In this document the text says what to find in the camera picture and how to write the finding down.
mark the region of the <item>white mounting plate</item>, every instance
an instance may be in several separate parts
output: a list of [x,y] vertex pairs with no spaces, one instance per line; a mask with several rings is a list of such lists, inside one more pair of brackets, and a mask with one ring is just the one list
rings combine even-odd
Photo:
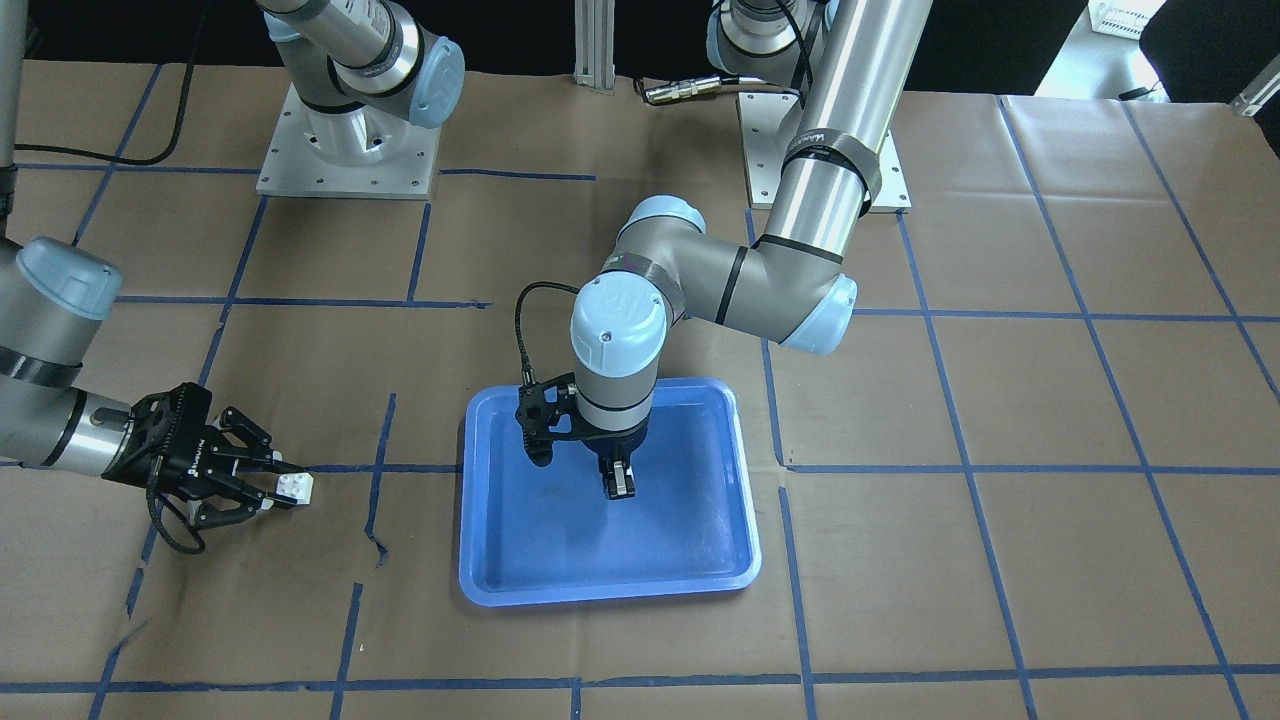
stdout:
[[[782,118],[796,104],[795,96],[778,92],[740,92],[737,117],[742,123],[742,158],[746,163],[748,191],[751,208],[768,210],[782,179],[782,154],[786,141],[778,137]],[[896,213],[911,206],[911,193],[906,191],[906,176],[897,158],[893,133],[884,136],[881,147],[879,195],[872,202],[872,213]]]
[[[372,108],[365,110],[379,111]],[[307,140],[311,133],[307,123],[310,111],[289,86],[271,146],[262,161],[262,173],[257,177],[259,195],[426,200],[435,177],[439,128],[403,123],[403,146],[394,155],[370,165],[333,165],[316,155]]]

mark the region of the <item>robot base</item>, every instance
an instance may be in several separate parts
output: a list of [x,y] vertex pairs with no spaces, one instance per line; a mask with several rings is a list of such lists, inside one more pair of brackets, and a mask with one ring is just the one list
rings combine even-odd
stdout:
[[[782,154],[795,137],[800,120],[795,96],[777,92],[742,92],[737,96],[737,117],[742,123],[742,156],[746,161],[748,191],[751,208],[768,210],[782,179]],[[896,213],[911,208],[906,177],[893,145],[893,133],[881,147],[883,184],[872,202],[872,213]]]
[[[439,128],[415,127],[369,106],[346,115],[323,115],[303,105],[289,86],[257,192],[426,200],[439,143]],[[329,152],[321,155],[316,145],[328,145]]]

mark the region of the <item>light blue joint cap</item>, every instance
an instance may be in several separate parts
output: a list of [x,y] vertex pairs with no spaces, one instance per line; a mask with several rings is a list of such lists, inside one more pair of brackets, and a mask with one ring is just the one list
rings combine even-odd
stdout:
[[809,313],[800,327],[782,341],[782,347],[794,347],[814,355],[829,355],[840,347],[840,341],[844,340],[845,331],[849,329],[856,299],[858,283],[852,278],[840,275],[822,302],[813,309],[813,313]]
[[724,67],[724,58],[719,54],[719,3],[716,3],[712,14],[707,18],[707,59],[716,68],[728,72]]
[[653,197],[641,200],[640,204],[636,205],[636,209],[631,211],[631,218],[627,219],[627,224],[622,225],[618,234],[621,236],[627,231],[627,228],[640,220],[660,217],[680,218],[681,220],[686,220],[696,227],[698,232],[707,232],[707,220],[703,219],[703,214],[699,213],[696,208],[675,195],[654,195]]
[[573,302],[570,341],[582,366],[627,378],[653,363],[667,341],[667,306],[654,284],[627,272],[604,273]]
[[37,237],[15,258],[18,270],[41,295],[88,320],[105,320],[124,275],[97,258]]
[[440,36],[422,60],[417,73],[413,97],[410,100],[408,122],[420,128],[438,128],[444,124],[462,96],[462,79],[467,61],[462,49],[448,37]]
[[302,33],[293,29],[293,26],[271,13],[262,13],[262,19],[266,20],[266,35],[271,37],[271,42],[293,42],[302,37]]

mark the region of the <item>table surface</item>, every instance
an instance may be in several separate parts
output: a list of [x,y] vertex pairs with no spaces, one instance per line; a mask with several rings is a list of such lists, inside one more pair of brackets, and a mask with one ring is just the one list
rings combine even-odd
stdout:
[[[180,77],[29,61],[19,141],[154,154]],[[430,202],[268,200],[287,87],[198,68],[156,168],[19,152],[10,237],[125,274],[81,387],[200,380],[317,480],[186,557],[141,491],[5,464],[0,716],[1280,716],[1280,161],[1252,120],[906,94],[914,206],[859,222],[840,350],[692,320],[663,355],[737,396],[759,579],[490,610],[457,582],[460,428],[518,382],[515,296],[593,277],[649,195],[758,234],[735,100],[472,73]],[[530,301],[544,375],[570,307]]]

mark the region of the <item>blue plastic tray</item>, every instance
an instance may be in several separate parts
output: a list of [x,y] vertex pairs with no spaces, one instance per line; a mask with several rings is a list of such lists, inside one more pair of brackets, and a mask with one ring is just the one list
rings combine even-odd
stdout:
[[471,400],[458,580],[484,606],[745,588],[760,571],[737,402],[724,383],[663,379],[631,456],[636,496],[609,501],[595,455],[525,456],[515,386]]

